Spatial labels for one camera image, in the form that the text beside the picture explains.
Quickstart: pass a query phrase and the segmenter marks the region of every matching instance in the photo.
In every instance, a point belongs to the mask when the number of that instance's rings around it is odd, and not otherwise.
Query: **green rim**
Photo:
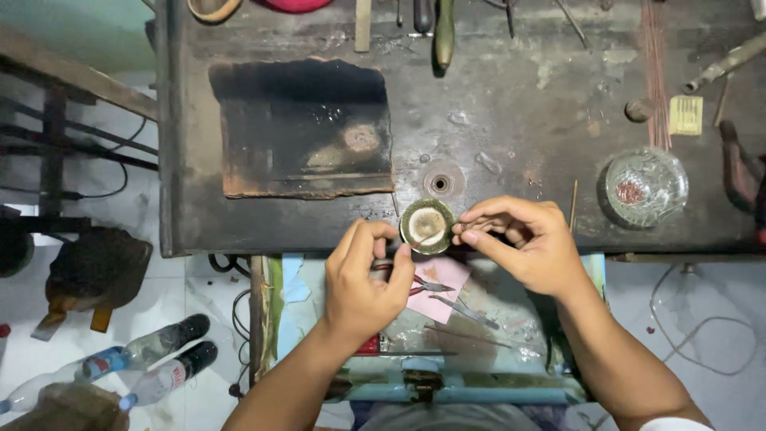
[[[444,250],[447,250],[447,247],[450,246],[453,237],[452,225],[455,224],[455,215],[452,213],[450,207],[447,206],[446,203],[441,202],[439,199],[420,199],[413,202],[410,206],[407,207],[407,209],[404,211],[404,214],[401,215],[401,219],[399,220],[399,232],[401,233],[401,237],[408,244],[415,243],[415,240],[409,230],[410,218],[415,213],[415,211],[423,208],[433,208],[437,210],[439,214],[444,217],[444,221],[446,222],[447,227],[444,229],[444,235],[441,237],[441,239],[439,239],[439,241],[435,242],[434,244],[419,245],[418,247],[414,247],[413,250],[422,255],[435,255],[437,253],[443,252]]]

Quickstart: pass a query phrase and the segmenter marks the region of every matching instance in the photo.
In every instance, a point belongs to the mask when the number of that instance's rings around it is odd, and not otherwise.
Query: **forearm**
[[[313,424],[327,388],[357,347],[333,339],[324,320],[248,391],[224,431],[305,429]]]
[[[583,379],[622,419],[683,416],[707,423],[676,375],[612,317],[590,280],[557,298],[561,325]]]

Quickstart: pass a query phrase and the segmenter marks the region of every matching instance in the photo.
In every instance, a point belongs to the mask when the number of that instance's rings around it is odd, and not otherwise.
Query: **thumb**
[[[409,244],[404,243],[399,246],[396,255],[394,255],[394,271],[388,278],[387,290],[401,292],[405,300],[409,298],[412,281],[415,278],[415,264],[412,262],[411,254]]]
[[[482,252],[497,265],[502,266],[513,274],[518,271],[526,259],[524,252],[503,244],[494,236],[480,230],[469,229],[460,234],[460,239]]]

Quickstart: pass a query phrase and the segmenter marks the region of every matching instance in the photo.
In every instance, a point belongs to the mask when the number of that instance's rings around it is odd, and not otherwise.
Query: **glass ashtray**
[[[683,209],[689,179],[673,154],[646,147],[614,158],[607,170],[606,192],[618,216],[631,225],[647,228]]]

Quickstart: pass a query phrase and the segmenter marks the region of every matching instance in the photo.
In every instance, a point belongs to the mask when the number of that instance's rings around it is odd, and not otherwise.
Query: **pink paper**
[[[452,302],[457,301],[457,296],[460,294],[463,285],[468,281],[471,270],[452,258],[438,256],[430,258],[424,262],[416,262],[415,274],[423,278],[424,281],[441,283],[442,285],[455,289],[454,291],[441,293],[422,291],[419,294],[410,296],[407,301],[407,308],[410,310],[417,311],[423,316],[434,319],[441,324],[446,324],[447,321],[450,320],[452,307],[438,299],[429,298],[429,296],[435,294],[442,298],[449,299]],[[420,284],[413,281],[412,288],[417,287],[420,287]]]

